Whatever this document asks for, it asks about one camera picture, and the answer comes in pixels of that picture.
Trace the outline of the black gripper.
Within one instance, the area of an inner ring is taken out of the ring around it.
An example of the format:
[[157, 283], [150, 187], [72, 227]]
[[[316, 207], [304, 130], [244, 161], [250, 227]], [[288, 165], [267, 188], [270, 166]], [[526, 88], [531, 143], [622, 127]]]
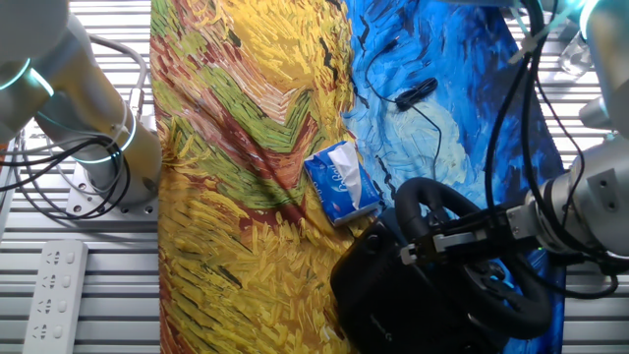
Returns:
[[439, 220], [433, 215], [420, 219], [416, 238], [400, 251], [405, 266], [424, 266], [463, 260], [475, 263], [498, 259], [516, 252], [507, 209], [497, 206], [465, 216], [464, 220]]

